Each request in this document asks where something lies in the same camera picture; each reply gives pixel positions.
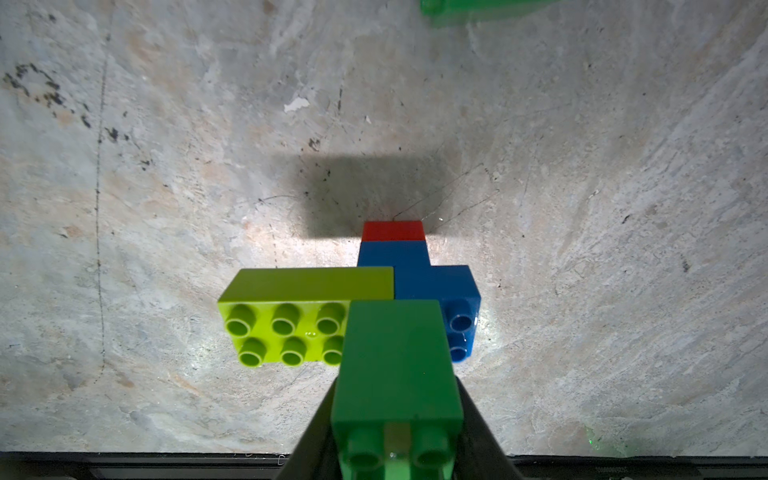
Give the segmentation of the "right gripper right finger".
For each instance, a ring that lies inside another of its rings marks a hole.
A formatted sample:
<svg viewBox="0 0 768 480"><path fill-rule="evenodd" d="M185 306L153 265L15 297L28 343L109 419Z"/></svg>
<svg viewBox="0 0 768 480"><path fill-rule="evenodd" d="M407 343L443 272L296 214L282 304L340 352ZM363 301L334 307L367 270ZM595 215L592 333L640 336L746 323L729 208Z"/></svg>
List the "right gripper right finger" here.
<svg viewBox="0 0 768 480"><path fill-rule="evenodd" d="M524 477L493 436L459 378L456 378L463 410L463 425L456 442L453 479L509 479Z"/></svg>

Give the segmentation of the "lime green long lego brick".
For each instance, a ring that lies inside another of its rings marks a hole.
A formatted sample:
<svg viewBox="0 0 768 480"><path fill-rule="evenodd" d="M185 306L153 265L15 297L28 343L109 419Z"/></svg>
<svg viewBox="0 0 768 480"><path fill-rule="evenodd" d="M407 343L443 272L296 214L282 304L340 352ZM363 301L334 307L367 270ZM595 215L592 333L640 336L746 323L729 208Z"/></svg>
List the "lime green long lego brick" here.
<svg viewBox="0 0 768 480"><path fill-rule="evenodd" d="M338 366L354 301L392 300L391 267L240 270L217 301L239 362Z"/></svg>

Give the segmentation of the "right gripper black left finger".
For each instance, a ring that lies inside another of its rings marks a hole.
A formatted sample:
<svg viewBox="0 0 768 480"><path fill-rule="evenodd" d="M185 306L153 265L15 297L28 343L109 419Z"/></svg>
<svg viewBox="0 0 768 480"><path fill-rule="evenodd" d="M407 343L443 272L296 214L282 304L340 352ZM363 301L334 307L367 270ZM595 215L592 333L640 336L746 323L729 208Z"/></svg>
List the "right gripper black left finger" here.
<svg viewBox="0 0 768 480"><path fill-rule="evenodd" d="M335 390L333 381L277 480L339 478L338 449L330 419Z"/></svg>

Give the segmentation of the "blue lego brick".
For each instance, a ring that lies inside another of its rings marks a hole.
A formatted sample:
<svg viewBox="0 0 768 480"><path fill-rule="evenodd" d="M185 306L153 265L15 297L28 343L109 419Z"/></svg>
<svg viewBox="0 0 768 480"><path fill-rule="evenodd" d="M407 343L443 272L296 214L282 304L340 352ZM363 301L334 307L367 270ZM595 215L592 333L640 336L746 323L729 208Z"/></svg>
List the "blue lego brick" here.
<svg viewBox="0 0 768 480"><path fill-rule="evenodd" d="M420 221L364 223L357 265L394 269L397 300L436 300L454 363L473 350L481 295L467 265L433 265Z"/></svg>

